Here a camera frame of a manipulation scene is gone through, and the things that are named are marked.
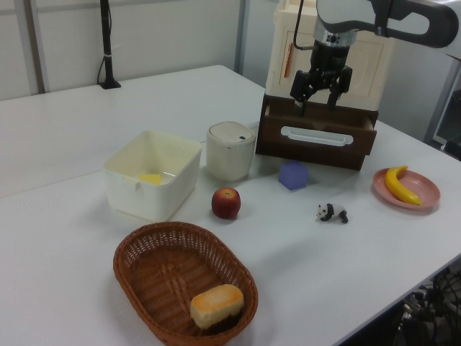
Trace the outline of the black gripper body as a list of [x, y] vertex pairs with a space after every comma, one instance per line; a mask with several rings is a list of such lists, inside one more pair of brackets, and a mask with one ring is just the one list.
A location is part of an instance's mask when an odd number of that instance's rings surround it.
[[349, 46], [329, 46], [317, 40], [314, 42], [310, 69], [319, 68], [321, 70], [322, 86], [328, 86], [327, 78], [346, 66], [349, 49]]

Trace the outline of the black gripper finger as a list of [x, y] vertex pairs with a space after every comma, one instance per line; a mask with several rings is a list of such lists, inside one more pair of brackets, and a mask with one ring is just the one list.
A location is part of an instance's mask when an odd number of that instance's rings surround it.
[[336, 103], [343, 93], [349, 91], [352, 79], [352, 69], [345, 66], [340, 71], [335, 71], [332, 76], [328, 77], [328, 96], [327, 107], [329, 110], [335, 110]]
[[293, 80], [290, 96], [295, 101], [297, 113], [305, 115], [308, 100], [322, 87], [321, 70], [311, 69], [309, 72], [298, 70]]

